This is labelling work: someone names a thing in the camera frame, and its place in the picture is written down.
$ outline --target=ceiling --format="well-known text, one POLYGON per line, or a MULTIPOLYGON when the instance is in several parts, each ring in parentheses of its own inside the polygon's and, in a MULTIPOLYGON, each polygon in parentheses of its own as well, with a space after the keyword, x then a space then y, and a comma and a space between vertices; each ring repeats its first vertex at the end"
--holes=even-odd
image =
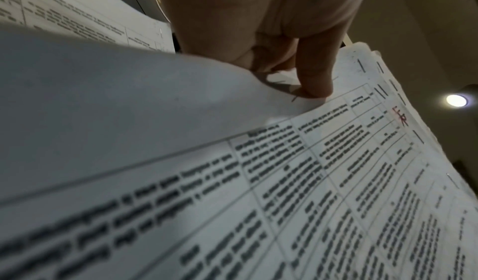
POLYGON ((478 109, 444 97, 478 82, 476 0, 364 0, 349 29, 382 57, 450 161, 478 182, 478 109))

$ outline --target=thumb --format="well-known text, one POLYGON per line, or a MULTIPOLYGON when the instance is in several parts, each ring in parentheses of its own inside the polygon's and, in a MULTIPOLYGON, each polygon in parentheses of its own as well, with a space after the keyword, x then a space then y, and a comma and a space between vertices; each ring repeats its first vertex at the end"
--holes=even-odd
POLYGON ((301 38, 297 46, 297 76, 309 94, 325 98, 332 94, 332 68, 349 21, 301 38))

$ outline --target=hand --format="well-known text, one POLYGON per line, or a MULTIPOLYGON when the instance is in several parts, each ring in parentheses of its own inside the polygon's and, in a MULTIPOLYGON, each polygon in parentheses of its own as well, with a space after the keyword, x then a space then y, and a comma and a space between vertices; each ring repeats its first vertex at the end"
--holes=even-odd
POLYGON ((362 0, 161 0, 185 53, 252 71, 297 68, 302 87, 331 95, 332 67, 362 0))

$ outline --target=round light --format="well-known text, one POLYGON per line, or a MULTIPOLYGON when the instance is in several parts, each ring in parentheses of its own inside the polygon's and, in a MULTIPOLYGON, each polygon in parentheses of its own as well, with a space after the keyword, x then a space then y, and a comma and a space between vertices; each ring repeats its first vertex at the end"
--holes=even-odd
POLYGON ((461 95, 458 94, 452 94, 447 96, 447 103, 450 106, 461 108, 467 105, 468 101, 466 98, 464 98, 461 95))

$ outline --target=document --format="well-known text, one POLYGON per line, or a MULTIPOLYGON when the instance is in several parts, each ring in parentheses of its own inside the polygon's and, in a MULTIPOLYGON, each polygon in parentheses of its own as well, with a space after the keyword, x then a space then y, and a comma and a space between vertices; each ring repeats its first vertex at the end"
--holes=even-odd
POLYGON ((174 52, 169 24, 149 18, 121 0, 0 0, 0 22, 174 52))
POLYGON ((365 44, 327 100, 199 57, 0 46, 0 280, 478 277, 478 201, 365 44))

